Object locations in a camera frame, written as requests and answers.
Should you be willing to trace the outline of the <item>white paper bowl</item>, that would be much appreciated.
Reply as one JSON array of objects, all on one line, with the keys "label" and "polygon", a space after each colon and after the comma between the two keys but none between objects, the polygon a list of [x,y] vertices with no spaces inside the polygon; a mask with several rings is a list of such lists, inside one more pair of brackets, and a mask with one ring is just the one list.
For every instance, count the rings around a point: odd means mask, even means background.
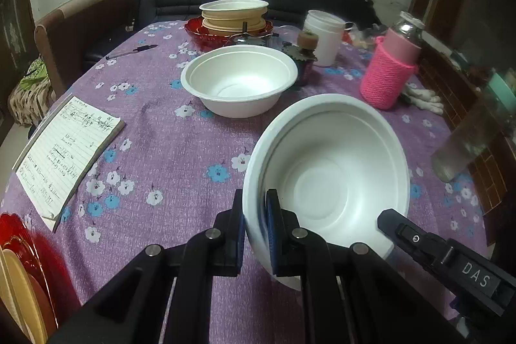
[{"label": "white paper bowl", "polygon": [[276,190],[299,224],[330,244],[361,242],[387,259],[393,242],[377,227],[384,210],[408,213],[408,163],[393,128],[351,96],[317,94],[289,106],[253,148],[242,210],[253,254],[271,271],[265,195]]},{"label": "white paper bowl", "polygon": [[183,69],[181,84],[212,113],[243,119],[269,111],[297,76],[294,60],[285,53],[243,44],[194,58]]}]

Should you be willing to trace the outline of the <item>large red plate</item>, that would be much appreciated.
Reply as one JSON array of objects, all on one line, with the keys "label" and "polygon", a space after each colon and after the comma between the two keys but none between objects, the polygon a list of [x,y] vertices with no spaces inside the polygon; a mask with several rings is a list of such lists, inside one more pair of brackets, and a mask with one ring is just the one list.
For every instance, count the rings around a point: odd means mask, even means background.
[{"label": "large red plate", "polygon": [[16,254],[45,293],[56,326],[64,325],[80,308],[80,301],[62,256],[42,234],[31,232],[17,214],[1,214],[1,248]]}]

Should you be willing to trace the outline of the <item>red plate with gold rim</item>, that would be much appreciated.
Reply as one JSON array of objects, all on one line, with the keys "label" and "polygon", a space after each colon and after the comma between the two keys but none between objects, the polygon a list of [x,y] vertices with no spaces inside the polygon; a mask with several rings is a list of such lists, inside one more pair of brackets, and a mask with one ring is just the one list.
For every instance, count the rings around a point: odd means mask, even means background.
[{"label": "red plate with gold rim", "polygon": [[20,236],[1,241],[1,300],[31,343],[47,343],[58,327],[38,255]]}]

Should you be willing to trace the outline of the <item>beige plastic bowl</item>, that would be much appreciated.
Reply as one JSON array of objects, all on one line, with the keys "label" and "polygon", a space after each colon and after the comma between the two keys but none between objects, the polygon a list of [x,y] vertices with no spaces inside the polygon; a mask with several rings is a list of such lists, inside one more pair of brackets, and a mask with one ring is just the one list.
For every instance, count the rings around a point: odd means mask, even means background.
[{"label": "beige plastic bowl", "polygon": [[31,343],[47,343],[57,329],[50,300],[17,255],[1,249],[1,300]]}]

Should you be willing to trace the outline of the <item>stack of bowls on red plate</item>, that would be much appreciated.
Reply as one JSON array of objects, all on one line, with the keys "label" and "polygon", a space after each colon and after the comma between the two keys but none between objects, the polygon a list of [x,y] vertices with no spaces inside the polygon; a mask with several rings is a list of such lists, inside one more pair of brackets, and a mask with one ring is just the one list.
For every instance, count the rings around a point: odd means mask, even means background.
[{"label": "stack of bowls on red plate", "polygon": [[202,52],[230,44],[265,44],[273,33],[265,19],[269,3],[263,0],[217,0],[201,4],[200,16],[184,25]]}]

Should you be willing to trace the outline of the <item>purple floral tablecloth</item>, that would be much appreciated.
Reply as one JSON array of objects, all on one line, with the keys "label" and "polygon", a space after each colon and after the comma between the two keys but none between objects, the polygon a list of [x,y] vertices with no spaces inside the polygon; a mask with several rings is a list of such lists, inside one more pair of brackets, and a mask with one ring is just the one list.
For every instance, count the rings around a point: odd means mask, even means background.
[{"label": "purple floral tablecloth", "polygon": [[[102,57],[70,92],[126,123],[87,173],[53,233],[42,222],[16,175],[5,188],[1,212],[16,213],[36,237],[59,324],[140,252],[144,245],[184,244],[231,207],[243,185],[253,146],[284,108],[320,93],[360,97],[372,54],[342,43],[335,64],[314,68],[311,82],[284,93],[260,116],[216,116],[184,90],[180,75],[201,53],[184,22],[148,25],[117,51],[144,44],[155,49],[118,59]],[[408,160],[408,218],[442,238],[486,255],[479,197],[465,172],[441,182],[430,156],[448,137],[442,117],[403,104],[382,115]],[[297,292],[273,280],[246,244],[242,273],[213,283],[210,343],[303,342]]]}]

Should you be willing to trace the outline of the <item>white work gloves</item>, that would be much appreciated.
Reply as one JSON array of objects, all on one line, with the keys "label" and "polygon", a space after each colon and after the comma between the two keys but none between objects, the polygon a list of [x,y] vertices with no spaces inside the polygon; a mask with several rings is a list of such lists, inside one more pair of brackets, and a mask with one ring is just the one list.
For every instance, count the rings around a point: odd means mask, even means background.
[{"label": "white work gloves", "polygon": [[443,115],[444,104],[442,99],[432,90],[419,89],[414,84],[406,84],[399,96],[408,105],[413,105],[420,110],[430,111],[436,115]]}]

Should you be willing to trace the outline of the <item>open notebook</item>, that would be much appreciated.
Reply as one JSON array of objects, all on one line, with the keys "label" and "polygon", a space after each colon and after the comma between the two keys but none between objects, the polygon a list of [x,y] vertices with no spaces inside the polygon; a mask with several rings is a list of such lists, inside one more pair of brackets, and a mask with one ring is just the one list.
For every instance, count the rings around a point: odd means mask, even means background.
[{"label": "open notebook", "polygon": [[46,115],[12,170],[45,226],[54,231],[81,180],[125,122],[72,94]]}]

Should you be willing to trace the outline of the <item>black pen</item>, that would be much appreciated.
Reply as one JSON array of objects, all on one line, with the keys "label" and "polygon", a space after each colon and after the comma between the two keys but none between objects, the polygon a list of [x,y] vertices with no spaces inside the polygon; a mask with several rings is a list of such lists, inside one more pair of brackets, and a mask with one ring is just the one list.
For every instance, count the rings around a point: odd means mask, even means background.
[{"label": "black pen", "polygon": [[136,47],[134,49],[131,49],[131,50],[127,50],[127,51],[124,51],[124,52],[117,52],[115,54],[110,54],[110,55],[106,56],[106,59],[107,60],[112,60],[112,59],[116,59],[116,58],[120,58],[120,57],[129,56],[129,55],[132,55],[132,54],[138,54],[140,52],[146,52],[148,50],[155,49],[157,46],[158,46],[158,44],[141,45],[141,46],[138,46],[138,47]]}]

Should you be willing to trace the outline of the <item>bottle with pink knit sleeve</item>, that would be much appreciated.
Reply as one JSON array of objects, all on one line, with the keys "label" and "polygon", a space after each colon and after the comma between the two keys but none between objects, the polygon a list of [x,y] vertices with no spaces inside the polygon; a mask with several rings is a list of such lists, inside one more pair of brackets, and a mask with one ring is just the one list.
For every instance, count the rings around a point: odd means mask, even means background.
[{"label": "bottle with pink knit sleeve", "polygon": [[361,79],[360,94],[370,106],[388,110],[417,70],[425,24],[406,11],[383,36],[375,38],[375,50]]}]

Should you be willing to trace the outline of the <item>white plastic jar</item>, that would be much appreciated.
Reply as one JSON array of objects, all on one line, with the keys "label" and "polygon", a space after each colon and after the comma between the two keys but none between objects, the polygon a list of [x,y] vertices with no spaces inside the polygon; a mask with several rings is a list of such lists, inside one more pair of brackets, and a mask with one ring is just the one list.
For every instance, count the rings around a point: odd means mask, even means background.
[{"label": "white plastic jar", "polygon": [[317,49],[314,51],[316,66],[331,67],[334,64],[342,44],[344,27],[344,20],[338,16],[322,10],[307,12],[303,29],[318,36]]}]

